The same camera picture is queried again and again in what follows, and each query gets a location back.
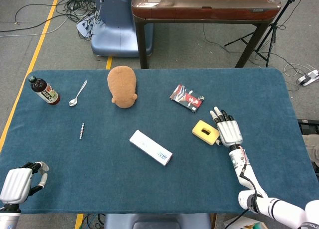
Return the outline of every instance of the white robotic arm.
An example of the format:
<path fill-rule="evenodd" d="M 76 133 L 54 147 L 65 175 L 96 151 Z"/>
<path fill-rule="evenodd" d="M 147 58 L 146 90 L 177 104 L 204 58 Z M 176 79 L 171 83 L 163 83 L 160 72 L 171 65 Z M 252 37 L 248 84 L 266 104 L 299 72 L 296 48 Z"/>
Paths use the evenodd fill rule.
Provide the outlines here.
<path fill-rule="evenodd" d="M 253 213 L 264 214 L 293 229 L 319 229 L 319 200 L 309 202 L 303 210 L 295 205 L 277 198 L 269 198 L 259 185 L 254 171 L 249 163 L 237 122 L 225 111 L 217 107 L 210 111 L 217 124 L 223 145 L 229 147 L 238 181 L 249 190 L 241 191 L 238 201 L 243 209 Z"/>
<path fill-rule="evenodd" d="M 0 208 L 0 229 L 16 228 L 21 213 L 19 205 L 44 188 L 47 171 L 49 167 L 44 162 L 35 162 L 8 172 L 0 194 L 0 201 L 4 203 L 4 207 Z M 37 172 L 42 175 L 41 181 L 31 188 L 33 174 Z"/>

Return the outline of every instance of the table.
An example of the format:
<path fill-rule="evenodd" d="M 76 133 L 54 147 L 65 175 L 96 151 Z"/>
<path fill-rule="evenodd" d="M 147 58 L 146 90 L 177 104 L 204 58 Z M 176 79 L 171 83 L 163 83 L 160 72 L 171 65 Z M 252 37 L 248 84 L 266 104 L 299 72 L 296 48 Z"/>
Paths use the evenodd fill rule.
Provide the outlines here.
<path fill-rule="evenodd" d="M 44 161 L 50 167 L 44 190 L 22 204 L 23 213 L 241 213 L 237 197 L 244 188 L 228 150 L 191 133 L 200 119 L 215 126 L 209 114 L 213 106 L 238 121 L 243 146 L 269 196 L 302 208 L 319 198 L 278 70 L 135 73 L 138 99 L 120 109 L 111 103 L 106 70 L 32 72 L 50 82 L 61 100 L 51 106 L 26 83 L 9 127 L 0 155 L 0 187 L 9 169 L 26 162 Z M 86 79 L 78 104 L 69 107 Z M 196 114 L 169 100 L 179 83 L 205 96 Z M 137 129 L 173 153 L 167 167 L 130 144 Z"/>
<path fill-rule="evenodd" d="M 147 68 L 147 23 L 253 24 L 257 28 L 236 67 L 244 67 L 251 53 L 281 8 L 280 0 L 132 0 L 141 68 Z"/>

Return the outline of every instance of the wooden table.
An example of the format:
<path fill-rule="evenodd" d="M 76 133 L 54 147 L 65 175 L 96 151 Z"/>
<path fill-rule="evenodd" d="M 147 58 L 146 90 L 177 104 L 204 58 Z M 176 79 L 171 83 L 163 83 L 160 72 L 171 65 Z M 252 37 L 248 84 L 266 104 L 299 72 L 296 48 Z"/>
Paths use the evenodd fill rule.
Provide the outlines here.
<path fill-rule="evenodd" d="M 157 22 L 255 25 L 236 64 L 244 67 L 280 8 L 280 0 L 132 0 L 141 68 L 148 68 L 144 25 Z"/>

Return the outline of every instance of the brown plush toy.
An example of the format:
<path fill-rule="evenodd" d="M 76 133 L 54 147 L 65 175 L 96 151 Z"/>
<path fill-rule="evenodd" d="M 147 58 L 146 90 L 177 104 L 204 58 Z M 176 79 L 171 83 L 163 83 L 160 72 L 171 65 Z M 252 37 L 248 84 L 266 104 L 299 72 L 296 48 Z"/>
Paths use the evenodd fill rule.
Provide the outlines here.
<path fill-rule="evenodd" d="M 128 66 L 117 66 L 110 70 L 108 85 L 113 96 L 112 103 L 120 108 L 131 107 L 138 98 L 135 94 L 136 76 Z"/>

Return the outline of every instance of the metal spoon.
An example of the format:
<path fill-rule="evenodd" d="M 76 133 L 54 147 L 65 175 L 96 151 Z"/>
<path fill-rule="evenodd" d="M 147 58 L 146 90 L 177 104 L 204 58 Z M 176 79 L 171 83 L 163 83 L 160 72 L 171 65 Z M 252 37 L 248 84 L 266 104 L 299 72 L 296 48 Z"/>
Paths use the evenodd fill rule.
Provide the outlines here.
<path fill-rule="evenodd" d="M 84 89 L 87 82 L 88 81 L 85 80 L 85 82 L 83 83 L 83 85 L 82 85 L 81 89 L 79 90 L 78 94 L 76 95 L 76 97 L 74 99 L 70 100 L 69 106 L 75 106 L 78 103 L 78 96 L 81 93 L 81 91 Z"/>

